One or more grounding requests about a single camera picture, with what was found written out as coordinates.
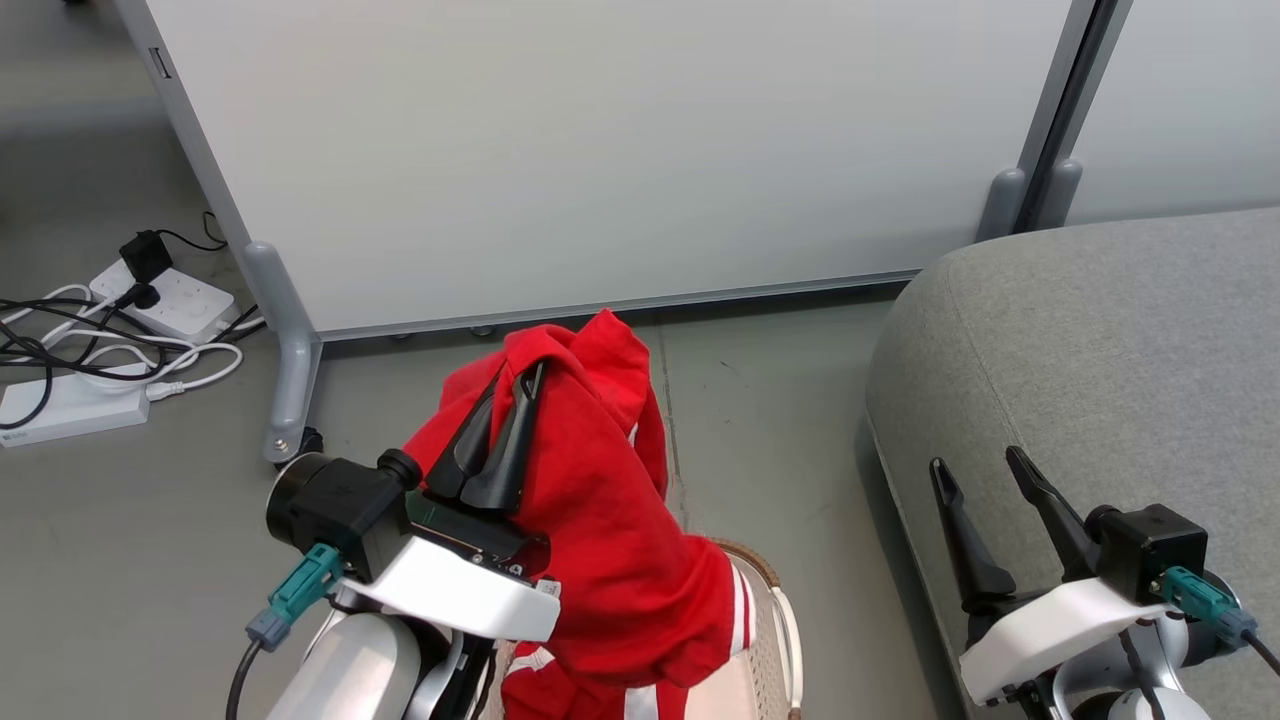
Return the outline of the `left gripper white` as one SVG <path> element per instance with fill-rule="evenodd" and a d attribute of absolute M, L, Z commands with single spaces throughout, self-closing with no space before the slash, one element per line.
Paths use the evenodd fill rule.
<path fill-rule="evenodd" d="M 424 492 L 404 498 L 407 532 L 397 555 L 362 583 L 342 589 L 385 609 L 467 635 L 495 641 L 547 641 L 561 601 L 538 588 L 550 543 L 509 519 L 524 496 L 547 364 L 518 374 L 513 404 L 490 450 L 495 374 L 425 475 L 428 492 L 485 512 L 443 503 Z"/>

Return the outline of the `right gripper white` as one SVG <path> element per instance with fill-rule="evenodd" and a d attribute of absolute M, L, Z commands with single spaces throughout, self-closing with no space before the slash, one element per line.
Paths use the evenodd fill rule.
<path fill-rule="evenodd" d="M 1096 577 L 1098 544 L 1065 497 L 1018 446 L 1005 451 L 1024 500 L 1039 514 L 1062 564 L 1062 583 L 1000 619 L 959 660 L 960 679 L 978 706 L 1052 671 L 1057 703 L 1091 691 L 1156 687 L 1181 691 L 1183 623 L 1172 606 L 1139 606 Z M 965 496 L 945 460 L 931 460 L 931 482 L 963 611 L 988 614 L 1018 592 L 966 514 Z"/>

